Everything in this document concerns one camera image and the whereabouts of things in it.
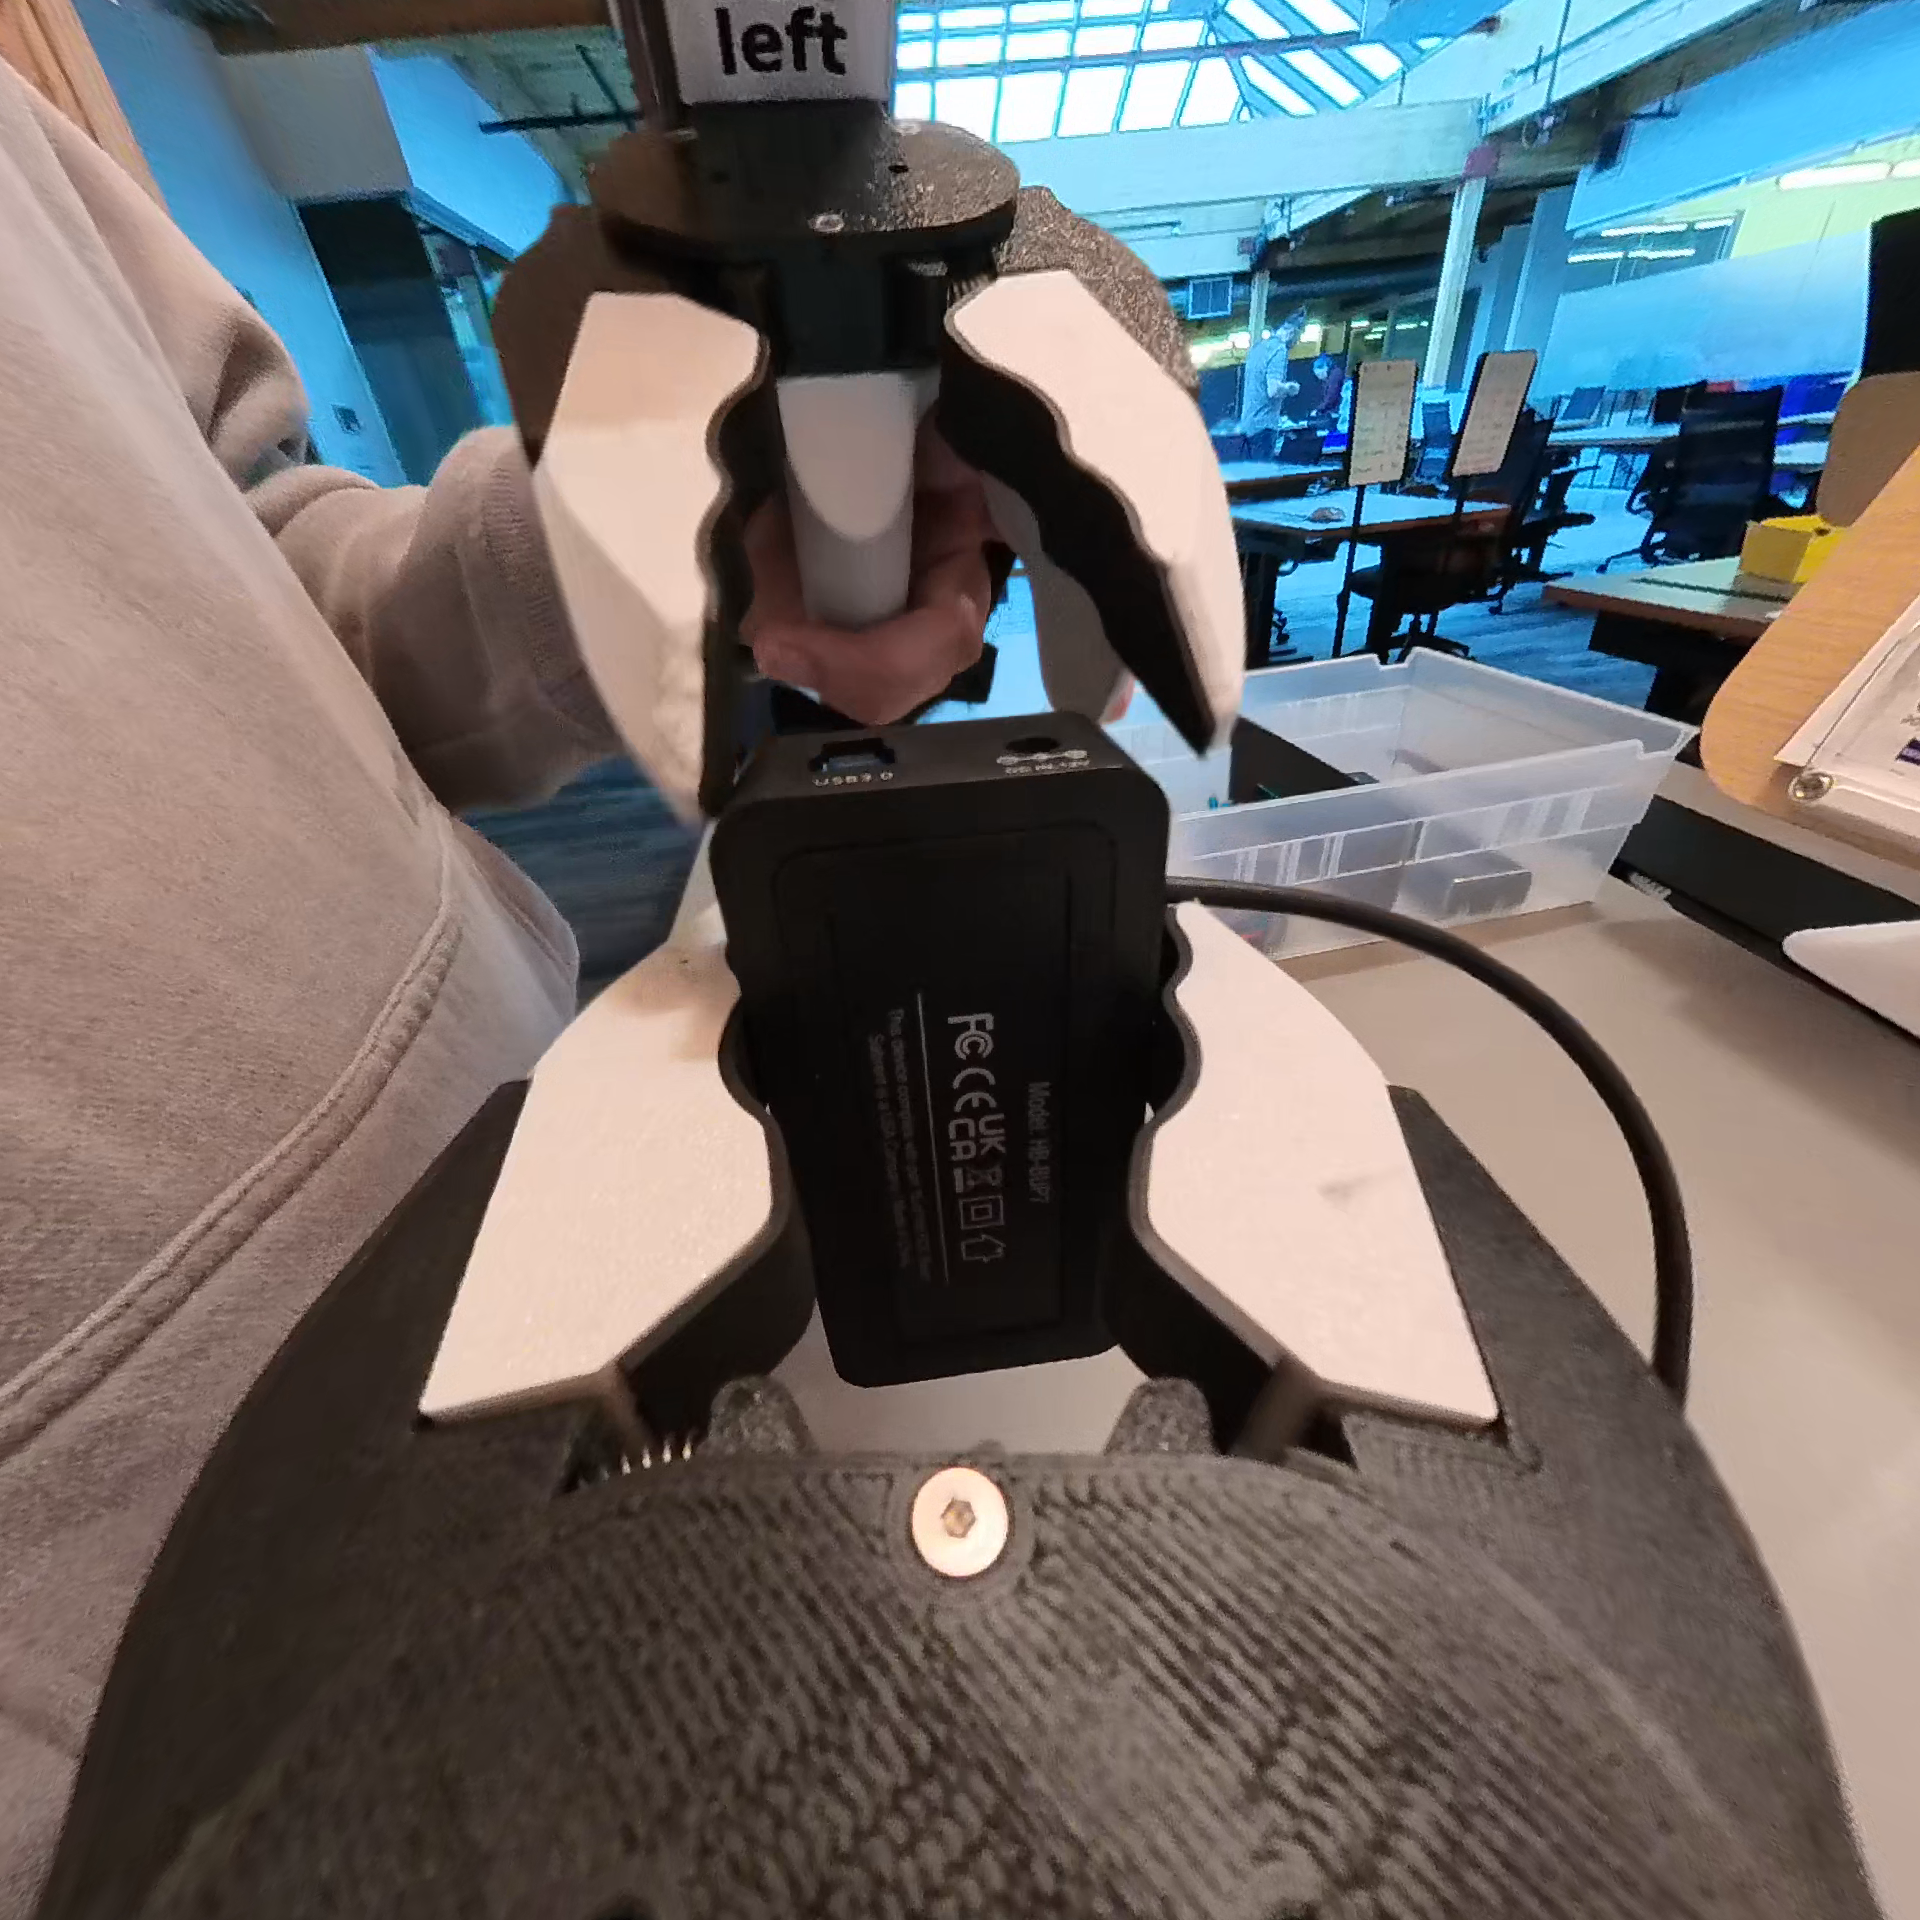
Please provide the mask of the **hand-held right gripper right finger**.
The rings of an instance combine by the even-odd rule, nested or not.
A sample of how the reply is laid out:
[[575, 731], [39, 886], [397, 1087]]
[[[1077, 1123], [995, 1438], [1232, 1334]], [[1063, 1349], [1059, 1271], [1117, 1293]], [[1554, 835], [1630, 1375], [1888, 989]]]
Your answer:
[[1150, 1106], [1127, 1176], [1117, 1344], [1214, 1430], [1380, 1414], [1493, 1430], [1496, 1392], [1372, 1055], [1197, 903], [1167, 912]]

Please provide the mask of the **laminated paper sheet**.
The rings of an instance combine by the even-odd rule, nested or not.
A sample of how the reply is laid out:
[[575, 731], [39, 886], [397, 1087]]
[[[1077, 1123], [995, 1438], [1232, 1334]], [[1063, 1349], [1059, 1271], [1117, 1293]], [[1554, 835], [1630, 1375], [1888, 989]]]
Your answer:
[[1911, 605], [1776, 750], [1788, 803], [1824, 826], [1917, 841], [1917, 606]]

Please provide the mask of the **black office chair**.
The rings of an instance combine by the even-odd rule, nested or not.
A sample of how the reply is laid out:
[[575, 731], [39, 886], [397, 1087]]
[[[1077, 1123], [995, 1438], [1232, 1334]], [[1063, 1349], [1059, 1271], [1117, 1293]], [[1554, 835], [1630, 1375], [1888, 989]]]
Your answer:
[[1468, 503], [1459, 502], [1459, 512], [1382, 541], [1378, 563], [1350, 576], [1350, 594], [1367, 601], [1367, 655], [1395, 665], [1418, 650], [1471, 658], [1464, 641], [1437, 632], [1440, 621], [1454, 609], [1501, 600], [1518, 531], [1544, 477], [1549, 432], [1548, 419], [1519, 408], [1500, 470], [1468, 486], [1488, 512], [1469, 517]]
[[1678, 432], [1647, 456], [1630, 498], [1647, 522], [1638, 560], [1736, 558], [1748, 523], [1770, 512], [1783, 397], [1766, 387], [1686, 399]]

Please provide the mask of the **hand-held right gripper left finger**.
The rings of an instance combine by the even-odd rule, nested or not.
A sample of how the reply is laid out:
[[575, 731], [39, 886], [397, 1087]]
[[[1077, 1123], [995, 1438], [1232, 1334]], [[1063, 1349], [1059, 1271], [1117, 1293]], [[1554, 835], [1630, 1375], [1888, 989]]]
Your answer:
[[800, 1344], [813, 1280], [751, 1091], [716, 894], [542, 1056], [422, 1382], [436, 1426], [567, 1405], [706, 1426]]

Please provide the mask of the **white flat object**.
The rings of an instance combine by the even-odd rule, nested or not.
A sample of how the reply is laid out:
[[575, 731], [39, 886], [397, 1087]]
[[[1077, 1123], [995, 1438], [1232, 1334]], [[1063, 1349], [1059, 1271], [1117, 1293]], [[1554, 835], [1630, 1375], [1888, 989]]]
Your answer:
[[1838, 998], [1920, 1038], [1917, 920], [1799, 928], [1783, 959]]

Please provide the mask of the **wooden board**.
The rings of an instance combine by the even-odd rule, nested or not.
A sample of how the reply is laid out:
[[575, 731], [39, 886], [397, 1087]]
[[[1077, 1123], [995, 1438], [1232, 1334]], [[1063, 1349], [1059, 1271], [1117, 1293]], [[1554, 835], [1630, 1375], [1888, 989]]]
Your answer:
[[1890, 477], [1860, 520], [1835, 543], [1824, 570], [1754, 642], [1715, 695], [1700, 729], [1707, 779], [1731, 803], [1883, 858], [1916, 873], [1916, 837], [1829, 824], [1820, 805], [1792, 800], [1792, 771], [1778, 750], [1834, 695], [1917, 593], [1917, 458]]

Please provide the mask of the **person's left forearm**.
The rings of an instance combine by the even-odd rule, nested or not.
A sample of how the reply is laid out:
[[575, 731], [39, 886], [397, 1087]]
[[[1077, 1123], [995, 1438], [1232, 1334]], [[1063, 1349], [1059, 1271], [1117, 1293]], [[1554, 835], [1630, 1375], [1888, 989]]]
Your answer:
[[374, 487], [291, 451], [250, 480], [251, 512], [446, 810], [535, 805], [623, 754], [515, 431], [466, 435], [422, 487]]

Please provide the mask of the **brown rounded panel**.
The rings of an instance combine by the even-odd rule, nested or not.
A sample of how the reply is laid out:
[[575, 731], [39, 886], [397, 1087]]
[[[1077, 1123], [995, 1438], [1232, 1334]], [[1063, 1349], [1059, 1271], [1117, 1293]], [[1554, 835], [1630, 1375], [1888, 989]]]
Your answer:
[[1916, 453], [1917, 391], [1920, 375], [1903, 371], [1864, 375], [1840, 399], [1812, 497], [1829, 527], [1853, 527]]

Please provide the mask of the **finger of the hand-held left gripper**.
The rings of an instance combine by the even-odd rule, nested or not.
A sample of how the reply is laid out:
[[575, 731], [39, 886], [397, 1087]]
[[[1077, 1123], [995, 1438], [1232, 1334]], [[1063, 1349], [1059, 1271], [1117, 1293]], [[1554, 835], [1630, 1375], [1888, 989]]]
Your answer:
[[1208, 754], [1242, 706], [1232, 512], [1183, 385], [1071, 274], [943, 323], [943, 442], [1028, 582], [1046, 706], [1109, 726], [1139, 686]]
[[754, 326], [671, 294], [589, 295], [535, 458], [571, 633], [664, 803], [716, 821], [736, 789], [751, 601], [744, 522], [770, 354]]

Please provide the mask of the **white standing sign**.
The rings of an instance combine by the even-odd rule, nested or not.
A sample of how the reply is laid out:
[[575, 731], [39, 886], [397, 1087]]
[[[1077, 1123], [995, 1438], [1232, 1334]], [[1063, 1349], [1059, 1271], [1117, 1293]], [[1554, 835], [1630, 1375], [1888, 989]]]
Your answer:
[[1526, 408], [1536, 350], [1488, 350], [1471, 371], [1468, 406], [1447, 459], [1454, 490], [1500, 474]]
[[1348, 490], [1384, 490], [1406, 479], [1420, 365], [1372, 359], [1350, 377]]

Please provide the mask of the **person's left hand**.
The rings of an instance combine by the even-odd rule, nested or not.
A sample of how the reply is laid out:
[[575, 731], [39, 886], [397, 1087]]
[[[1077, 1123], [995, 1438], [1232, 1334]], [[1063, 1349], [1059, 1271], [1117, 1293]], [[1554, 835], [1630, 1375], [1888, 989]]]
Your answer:
[[856, 726], [890, 727], [941, 697], [978, 661], [998, 593], [997, 544], [981, 474], [926, 422], [902, 611], [862, 632], [813, 621], [787, 506], [770, 498], [742, 538], [751, 601], [740, 639], [763, 677], [808, 690]]

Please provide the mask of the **clear plastic bin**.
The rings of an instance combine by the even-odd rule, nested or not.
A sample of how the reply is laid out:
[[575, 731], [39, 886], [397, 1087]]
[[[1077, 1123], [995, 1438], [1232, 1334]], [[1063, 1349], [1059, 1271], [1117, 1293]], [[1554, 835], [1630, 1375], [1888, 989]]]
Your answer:
[[1207, 757], [1144, 695], [1111, 737], [1167, 797], [1171, 875], [1464, 928], [1589, 906], [1696, 729], [1418, 653], [1253, 674]]

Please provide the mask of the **black usb hub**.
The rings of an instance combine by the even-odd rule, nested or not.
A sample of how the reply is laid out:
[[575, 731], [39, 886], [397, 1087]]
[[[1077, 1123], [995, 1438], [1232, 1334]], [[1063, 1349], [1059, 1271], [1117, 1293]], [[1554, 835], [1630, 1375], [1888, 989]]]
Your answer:
[[1070, 715], [776, 737], [738, 779], [711, 878], [844, 1382], [1112, 1344], [1167, 821]]

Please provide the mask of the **office desk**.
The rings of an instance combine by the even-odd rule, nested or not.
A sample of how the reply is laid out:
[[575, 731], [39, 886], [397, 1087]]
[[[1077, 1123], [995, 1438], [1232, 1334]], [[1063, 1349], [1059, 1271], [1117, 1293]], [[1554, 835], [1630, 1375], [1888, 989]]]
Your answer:
[[1288, 665], [1302, 658], [1288, 642], [1287, 623], [1277, 613], [1277, 594], [1280, 576], [1308, 560], [1309, 551], [1387, 544], [1428, 531], [1488, 536], [1508, 517], [1508, 507], [1490, 498], [1392, 497], [1367, 487], [1287, 498], [1242, 490], [1230, 493], [1230, 510], [1239, 551], [1247, 667]]
[[1712, 697], [1797, 593], [1736, 560], [1700, 560], [1559, 578], [1542, 600], [1590, 618], [1597, 657], [1652, 670], [1647, 714], [1700, 729]]

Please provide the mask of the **yellow box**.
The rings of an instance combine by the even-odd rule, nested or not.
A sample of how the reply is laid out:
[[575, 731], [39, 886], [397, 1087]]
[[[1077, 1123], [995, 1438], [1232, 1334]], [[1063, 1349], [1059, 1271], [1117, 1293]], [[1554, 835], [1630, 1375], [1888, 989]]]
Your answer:
[[1843, 534], [1822, 514], [1748, 522], [1736, 555], [1740, 591], [1795, 597], [1822, 571]]

